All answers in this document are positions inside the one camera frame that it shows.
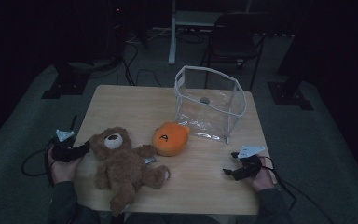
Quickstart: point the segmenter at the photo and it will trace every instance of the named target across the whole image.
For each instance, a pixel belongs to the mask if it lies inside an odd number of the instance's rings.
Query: orange object
[[[187,144],[190,128],[175,122],[165,122],[153,135],[153,147],[161,156],[176,156]]]

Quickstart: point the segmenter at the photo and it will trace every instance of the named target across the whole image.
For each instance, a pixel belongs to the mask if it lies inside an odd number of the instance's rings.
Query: clear plastic container
[[[206,67],[184,66],[175,77],[175,122],[190,134],[229,144],[246,110],[238,80]]]

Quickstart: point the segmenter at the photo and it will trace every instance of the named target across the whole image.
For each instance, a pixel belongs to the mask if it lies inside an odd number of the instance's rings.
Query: light wood tabletop
[[[255,109],[253,96],[245,92],[247,109],[229,145],[190,135],[186,148],[175,157],[156,156],[151,166],[166,165],[171,177],[161,189],[141,187],[135,202],[126,212],[255,215],[258,200],[244,181],[225,175],[223,168],[236,170],[241,163],[231,157],[241,147],[261,146],[269,156],[266,140]],[[129,132],[132,146],[151,144],[154,131],[165,121],[173,120],[176,97],[173,88],[99,86],[89,104],[75,146],[107,128],[120,126]],[[91,209],[109,211],[113,192],[99,190],[93,179],[99,161],[88,153],[80,163],[75,187],[78,202]]]

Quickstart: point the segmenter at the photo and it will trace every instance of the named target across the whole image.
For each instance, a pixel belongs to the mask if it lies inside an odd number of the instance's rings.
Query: chair backrest
[[[269,14],[267,12],[232,11],[222,14],[214,23],[215,31],[220,34],[264,34],[269,31]]]

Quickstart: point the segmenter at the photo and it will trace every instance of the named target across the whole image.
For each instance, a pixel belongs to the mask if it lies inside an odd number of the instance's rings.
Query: sleeve
[[[101,223],[98,212],[77,204],[74,183],[65,181],[54,187],[48,211],[48,224]]]
[[[256,224],[292,224],[289,208],[277,189],[263,189],[258,192],[260,208]]]

